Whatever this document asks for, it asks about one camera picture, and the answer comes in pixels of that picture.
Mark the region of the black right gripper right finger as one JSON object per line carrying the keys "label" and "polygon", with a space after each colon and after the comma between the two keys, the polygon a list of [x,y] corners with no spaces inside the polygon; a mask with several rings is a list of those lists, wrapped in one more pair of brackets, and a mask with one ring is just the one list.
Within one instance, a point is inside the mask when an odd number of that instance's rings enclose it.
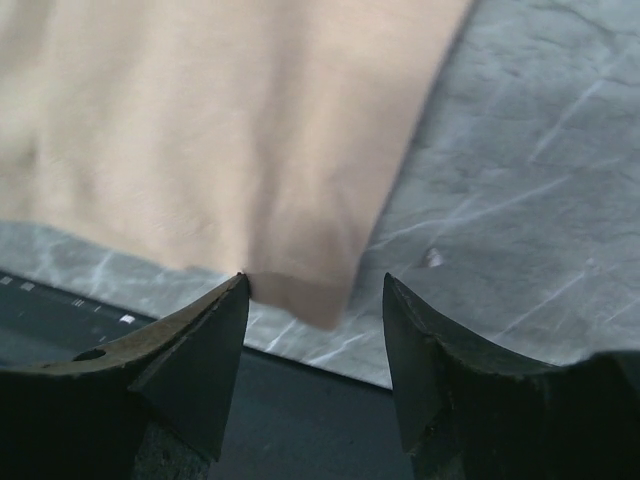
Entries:
{"label": "black right gripper right finger", "polygon": [[635,479],[639,355],[555,366],[499,346],[386,275],[401,443],[418,479]]}

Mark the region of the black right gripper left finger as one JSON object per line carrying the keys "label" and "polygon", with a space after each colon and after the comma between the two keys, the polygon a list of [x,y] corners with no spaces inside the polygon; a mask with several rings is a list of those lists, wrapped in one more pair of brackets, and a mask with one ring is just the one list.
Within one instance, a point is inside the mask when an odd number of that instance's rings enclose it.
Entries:
{"label": "black right gripper left finger", "polygon": [[1,475],[203,479],[249,310],[238,274],[158,320],[1,276]]}

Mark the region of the beige t shirt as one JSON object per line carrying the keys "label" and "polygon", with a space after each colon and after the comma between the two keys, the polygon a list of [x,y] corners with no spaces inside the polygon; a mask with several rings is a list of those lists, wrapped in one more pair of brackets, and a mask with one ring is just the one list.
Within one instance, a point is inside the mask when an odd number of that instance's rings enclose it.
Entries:
{"label": "beige t shirt", "polygon": [[5,1],[1,216],[334,328],[467,1]]}

